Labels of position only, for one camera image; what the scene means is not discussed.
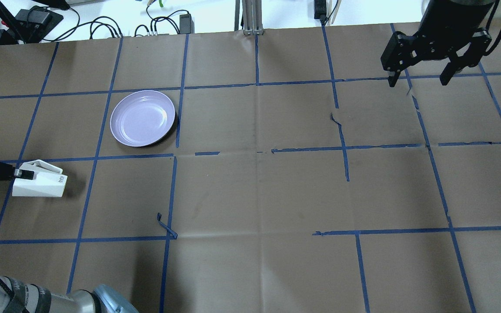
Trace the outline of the white cup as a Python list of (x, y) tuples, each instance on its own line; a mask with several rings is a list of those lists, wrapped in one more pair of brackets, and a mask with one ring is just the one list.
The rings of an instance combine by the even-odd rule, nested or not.
[(25, 162), (15, 170), (13, 197), (62, 197), (68, 176), (43, 160)]

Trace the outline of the lilac plate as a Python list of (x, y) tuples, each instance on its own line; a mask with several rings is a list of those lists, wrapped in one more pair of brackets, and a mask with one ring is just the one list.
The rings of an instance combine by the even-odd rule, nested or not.
[(164, 93), (142, 90), (124, 97), (110, 115), (114, 139), (128, 147), (153, 145), (173, 129), (177, 111)]

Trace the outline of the black power adapter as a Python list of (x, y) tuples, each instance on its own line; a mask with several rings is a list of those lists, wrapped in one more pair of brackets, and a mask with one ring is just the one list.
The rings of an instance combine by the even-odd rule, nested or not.
[(315, 20), (326, 20), (327, 13), (327, 1), (326, 0), (314, 0), (314, 19)]

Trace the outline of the brown paper table cover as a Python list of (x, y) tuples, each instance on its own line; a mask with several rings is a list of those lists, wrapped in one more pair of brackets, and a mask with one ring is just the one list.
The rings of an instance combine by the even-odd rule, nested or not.
[[(0, 47), (0, 160), (68, 176), (0, 182), (0, 275), (142, 313), (501, 313), (501, 43), (391, 88), (378, 58), (416, 28)], [(110, 115), (142, 90), (177, 117), (133, 148)]]

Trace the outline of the black box top left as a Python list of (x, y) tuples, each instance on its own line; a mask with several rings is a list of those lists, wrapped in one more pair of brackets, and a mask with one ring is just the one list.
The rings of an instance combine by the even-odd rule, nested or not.
[(40, 6), (21, 9), (15, 18), (19, 28), (15, 38), (23, 43), (42, 41), (63, 20), (61, 14)]

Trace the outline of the black adapter top edge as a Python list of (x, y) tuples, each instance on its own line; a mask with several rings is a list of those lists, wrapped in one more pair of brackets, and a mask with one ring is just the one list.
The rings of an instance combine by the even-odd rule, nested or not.
[(194, 33), (194, 24), (192, 20), (192, 15), (189, 13), (181, 14), (179, 16), (179, 34), (191, 34)]

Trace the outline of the aluminium frame post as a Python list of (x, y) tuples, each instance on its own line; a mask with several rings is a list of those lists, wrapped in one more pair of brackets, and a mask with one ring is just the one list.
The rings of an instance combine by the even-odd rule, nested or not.
[(262, 0), (235, 0), (234, 30), (242, 30), (245, 36), (258, 36), (264, 32)]

